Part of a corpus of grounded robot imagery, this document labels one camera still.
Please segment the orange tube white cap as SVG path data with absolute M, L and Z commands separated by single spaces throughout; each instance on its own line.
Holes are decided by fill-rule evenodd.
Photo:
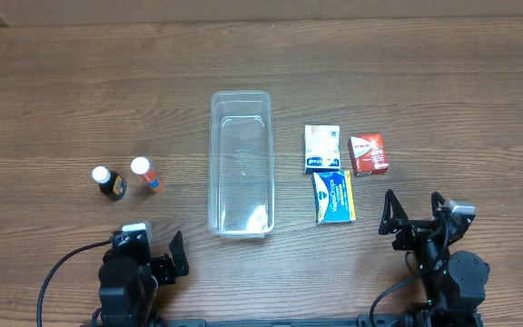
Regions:
M 134 174 L 140 176 L 155 193 L 159 193 L 163 189 L 161 180 L 146 157 L 134 158 L 131 161 L 131 170 Z

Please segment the dark bottle white cap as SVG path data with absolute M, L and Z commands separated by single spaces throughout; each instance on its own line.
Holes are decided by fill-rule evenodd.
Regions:
M 96 166 L 91 176 L 98 184 L 101 193 L 109 199 L 119 201 L 124 197 L 127 183 L 116 171 L 111 171 L 104 166 Z

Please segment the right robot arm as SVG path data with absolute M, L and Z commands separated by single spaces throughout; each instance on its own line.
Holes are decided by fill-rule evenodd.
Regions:
M 412 276 L 381 293 L 369 311 L 370 324 L 378 318 L 375 309 L 387 295 L 416 281 L 422 283 L 427 300 L 396 314 L 391 326 L 481 326 L 477 309 L 486 298 L 489 265 L 475 253 L 449 247 L 459 241 L 476 217 L 476 207 L 433 193 L 430 220 L 411 220 L 392 190 L 385 193 L 379 234 L 393 234 L 392 247 L 413 256 Z

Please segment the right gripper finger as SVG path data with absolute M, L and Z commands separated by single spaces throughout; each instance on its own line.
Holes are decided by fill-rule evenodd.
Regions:
M 431 211 L 434 218 L 441 218 L 443 216 L 443 204 L 445 198 L 439 193 L 434 192 L 431 194 Z
M 383 214 L 380 220 L 379 234 L 397 233 L 408 223 L 408 216 L 395 193 L 389 189 L 385 193 Z

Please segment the white medicine box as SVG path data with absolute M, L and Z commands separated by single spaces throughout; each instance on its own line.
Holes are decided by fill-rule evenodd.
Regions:
M 304 172 L 306 174 L 339 171 L 340 127 L 306 125 L 304 130 Z

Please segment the red medicine box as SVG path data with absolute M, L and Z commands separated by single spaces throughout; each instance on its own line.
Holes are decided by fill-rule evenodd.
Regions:
M 355 176 L 383 174 L 389 169 L 383 137 L 380 133 L 358 134 L 348 142 Z

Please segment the blue VapoDrops box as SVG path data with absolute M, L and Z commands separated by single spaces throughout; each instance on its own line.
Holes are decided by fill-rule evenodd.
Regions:
M 312 182 L 317 224 L 356 221 L 350 171 L 313 173 Z

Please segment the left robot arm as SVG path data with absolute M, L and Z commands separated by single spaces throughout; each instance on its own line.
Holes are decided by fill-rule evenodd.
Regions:
M 169 249 L 153 257 L 146 230 L 116 233 L 98 273 L 101 308 L 94 319 L 103 326 L 164 326 L 162 315 L 153 309 L 157 291 L 190 271 L 181 232 Z

